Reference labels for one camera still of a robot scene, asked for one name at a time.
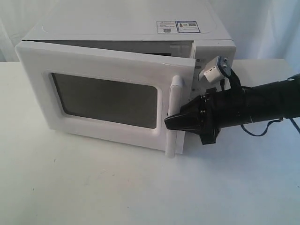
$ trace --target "microwave top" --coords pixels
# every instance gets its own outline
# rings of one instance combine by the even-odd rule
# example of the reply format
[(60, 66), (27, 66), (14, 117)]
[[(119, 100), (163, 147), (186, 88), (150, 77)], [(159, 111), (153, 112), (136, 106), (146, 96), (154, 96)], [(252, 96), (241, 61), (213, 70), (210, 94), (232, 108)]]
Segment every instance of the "microwave top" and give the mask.
[(23, 40), (231, 40), (207, 0), (60, 0)]

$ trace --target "white backdrop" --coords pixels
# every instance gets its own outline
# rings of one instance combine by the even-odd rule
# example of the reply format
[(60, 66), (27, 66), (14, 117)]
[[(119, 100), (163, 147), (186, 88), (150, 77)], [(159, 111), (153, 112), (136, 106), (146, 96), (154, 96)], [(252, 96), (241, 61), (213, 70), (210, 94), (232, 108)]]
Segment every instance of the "white backdrop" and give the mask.
[[(59, 0), (0, 0), (0, 61)], [(237, 46), (236, 59), (286, 59), (300, 72), (300, 0), (209, 0)]]

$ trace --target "microwave window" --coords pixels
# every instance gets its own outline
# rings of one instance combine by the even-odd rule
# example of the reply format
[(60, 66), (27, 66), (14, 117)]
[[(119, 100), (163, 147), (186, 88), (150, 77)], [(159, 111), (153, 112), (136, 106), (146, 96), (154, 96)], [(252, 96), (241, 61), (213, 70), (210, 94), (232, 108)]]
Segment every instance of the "microwave window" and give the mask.
[(66, 114), (156, 128), (158, 90), (148, 85), (52, 73)]

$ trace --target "robotic arm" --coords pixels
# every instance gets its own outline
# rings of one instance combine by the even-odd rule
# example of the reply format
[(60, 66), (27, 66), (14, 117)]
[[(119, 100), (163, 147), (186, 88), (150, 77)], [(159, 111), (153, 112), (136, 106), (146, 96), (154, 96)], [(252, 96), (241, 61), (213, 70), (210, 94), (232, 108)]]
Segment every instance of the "robotic arm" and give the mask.
[[(188, 131), (199, 135), (202, 144), (213, 144), (221, 128), (241, 125), (248, 134), (263, 136), (271, 123), (286, 118), (300, 133), (293, 120), (300, 117), (300, 74), (285, 81), (250, 88), (241, 86), (226, 58), (217, 57), (216, 62), (204, 74), (209, 76), (208, 80), (220, 81), (222, 91), (208, 89), (205, 95), (182, 106), (180, 113), (165, 119), (169, 130)], [(224, 90), (224, 79), (229, 80), (229, 90)], [(244, 124), (266, 120), (273, 121), (261, 135), (254, 135), (244, 127)]]

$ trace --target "sticker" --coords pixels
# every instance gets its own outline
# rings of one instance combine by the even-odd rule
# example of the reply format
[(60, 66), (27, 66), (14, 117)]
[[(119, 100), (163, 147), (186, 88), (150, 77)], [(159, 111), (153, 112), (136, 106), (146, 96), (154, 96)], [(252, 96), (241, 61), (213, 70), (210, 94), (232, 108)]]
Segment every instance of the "sticker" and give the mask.
[(157, 21), (157, 32), (158, 34), (177, 34), (176, 21)]
[(179, 33), (200, 33), (196, 21), (176, 21)]

